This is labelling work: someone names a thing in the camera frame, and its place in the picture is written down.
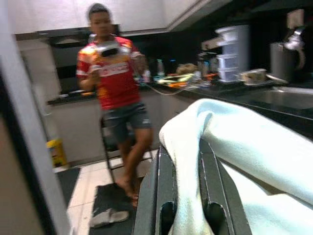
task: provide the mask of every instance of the denim shorts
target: denim shorts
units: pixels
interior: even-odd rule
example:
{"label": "denim shorts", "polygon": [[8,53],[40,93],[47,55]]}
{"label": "denim shorts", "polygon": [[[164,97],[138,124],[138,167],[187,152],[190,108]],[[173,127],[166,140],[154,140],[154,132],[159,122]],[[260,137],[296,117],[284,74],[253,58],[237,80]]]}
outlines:
{"label": "denim shorts", "polygon": [[144,103],[126,105],[117,109],[103,110],[106,127],[109,128],[118,143],[123,143],[132,129],[150,129],[151,122]]}

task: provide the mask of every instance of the black chair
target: black chair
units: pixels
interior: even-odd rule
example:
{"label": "black chair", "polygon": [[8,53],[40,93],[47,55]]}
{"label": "black chair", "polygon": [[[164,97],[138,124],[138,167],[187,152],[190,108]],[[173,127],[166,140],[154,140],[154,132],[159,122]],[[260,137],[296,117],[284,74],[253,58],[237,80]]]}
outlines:
{"label": "black chair", "polygon": [[[101,127],[101,136],[102,136],[102,143],[103,143],[103,146],[104,146],[105,158],[106,158],[107,163],[108,163],[108,169],[110,171],[110,175],[111,175],[112,181],[114,183],[115,182],[115,178],[114,178],[114,175],[113,175],[113,170],[121,168],[124,165],[122,163],[122,164],[118,164],[118,165],[116,165],[114,167],[111,166],[109,153],[118,150],[117,143],[116,143],[115,138],[112,136],[112,134],[110,132],[107,131],[105,133],[106,125],[105,125],[104,118],[100,119],[100,127]],[[129,137],[131,138],[132,146],[134,146],[136,144],[136,138],[135,138],[134,132],[130,128],[129,128]],[[148,150],[149,150],[150,157],[142,159],[141,161],[145,161],[145,160],[149,160],[149,159],[152,160],[151,148],[149,147]]]}

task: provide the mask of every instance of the red jersey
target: red jersey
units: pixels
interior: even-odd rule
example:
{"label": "red jersey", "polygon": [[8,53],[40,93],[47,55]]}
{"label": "red jersey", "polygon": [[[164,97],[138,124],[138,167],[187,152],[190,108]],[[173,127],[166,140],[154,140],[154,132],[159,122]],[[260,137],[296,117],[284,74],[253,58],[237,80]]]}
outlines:
{"label": "red jersey", "polygon": [[90,68],[100,65],[101,82],[97,85],[98,98],[102,109],[115,109],[140,101],[138,85],[133,78],[130,64],[131,53],[137,49],[125,38],[115,37],[123,51],[113,57],[102,57],[96,51],[96,44],[91,43],[78,52],[76,75],[79,79],[87,79]]}

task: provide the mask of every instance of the white cloth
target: white cloth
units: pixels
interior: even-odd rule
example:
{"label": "white cloth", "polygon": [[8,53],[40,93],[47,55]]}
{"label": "white cloth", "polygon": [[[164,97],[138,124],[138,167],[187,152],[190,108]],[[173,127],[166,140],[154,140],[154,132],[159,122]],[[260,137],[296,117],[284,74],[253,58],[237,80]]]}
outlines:
{"label": "white cloth", "polygon": [[[210,143],[218,157],[313,205],[312,142],[249,109],[201,99],[168,121],[159,134],[177,171],[178,208],[174,235],[191,234],[188,233],[191,227],[196,227],[192,234],[203,234],[199,231],[207,229],[203,212],[200,212],[200,137]],[[313,234],[309,223],[313,221],[310,207],[287,194],[268,195],[262,187],[234,172],[230,175],[238,188],[253,234]]]}

